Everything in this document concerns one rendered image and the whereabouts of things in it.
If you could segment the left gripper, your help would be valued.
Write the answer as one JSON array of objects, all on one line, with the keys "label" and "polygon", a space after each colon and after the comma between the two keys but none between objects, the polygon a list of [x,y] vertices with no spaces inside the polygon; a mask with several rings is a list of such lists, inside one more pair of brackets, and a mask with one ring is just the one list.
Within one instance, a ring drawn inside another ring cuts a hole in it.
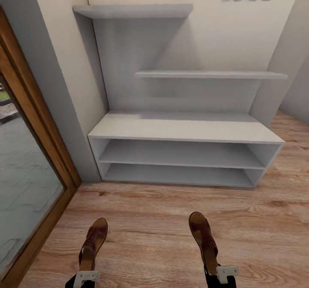
[{"label": "left gripper", "polygon": [[[76,275],[71,278],[65,285],[65,288],[73,288],[73,285],[75,283],[75,278],[76,278]],[[88,282],[84,282],[83,285],[82,285],[82,288],[94,288],[95,286],[95,281],[88,281]]]}]

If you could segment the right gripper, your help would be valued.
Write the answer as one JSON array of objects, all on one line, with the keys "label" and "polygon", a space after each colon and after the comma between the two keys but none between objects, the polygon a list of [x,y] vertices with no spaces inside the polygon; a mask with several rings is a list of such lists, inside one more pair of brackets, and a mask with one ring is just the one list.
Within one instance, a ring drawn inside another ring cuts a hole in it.
[{"label": "right gripper", "polygon": [[227,276],[227,284],[221,284],[217,276],[206,276],[208,288],[236,288],[236,281],[234,276]]}]

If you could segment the sandal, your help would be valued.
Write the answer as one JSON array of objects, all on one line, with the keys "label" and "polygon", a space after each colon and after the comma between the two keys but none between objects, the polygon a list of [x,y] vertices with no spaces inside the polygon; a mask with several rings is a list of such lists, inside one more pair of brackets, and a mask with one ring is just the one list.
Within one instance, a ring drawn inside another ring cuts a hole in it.
[{"label": "sandal", "polygon": [[95,259],[108,233],[108,223],[97,219],[87,232],[86,241],[79,254],[79,271],[94,271]]},{"label": "sandal", "polygon": [[189,227],[193,238],[200,248],[201,258],[207,273],[217,276],[216,267],[218,263],[216,256],[218,249],[213,240],[208,220],[200,212],[193,212],[189,217]]}]

